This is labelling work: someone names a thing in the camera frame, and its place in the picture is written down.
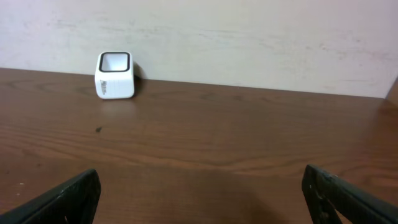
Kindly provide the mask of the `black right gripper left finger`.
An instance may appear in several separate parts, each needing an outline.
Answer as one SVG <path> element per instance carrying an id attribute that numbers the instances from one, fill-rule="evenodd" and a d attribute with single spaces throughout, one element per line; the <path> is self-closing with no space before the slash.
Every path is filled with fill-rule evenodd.
<path id="1" fill-rule="evenodd" d="M 97 171 L 89 169 L 1 215 L 1 224 L 92 224 L 101 195 Z"/>

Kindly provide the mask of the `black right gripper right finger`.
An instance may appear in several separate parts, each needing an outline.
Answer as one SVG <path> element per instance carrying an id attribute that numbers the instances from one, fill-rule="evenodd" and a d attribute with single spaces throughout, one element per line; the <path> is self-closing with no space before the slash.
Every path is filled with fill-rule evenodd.
<path id="1" fill-rule="evenodd" d="M 302 192 L 314 223 L 341 224 L 342 214 L 351 223 L 397 224 L 397 207 L 317 166 L 306 166 Z"/>

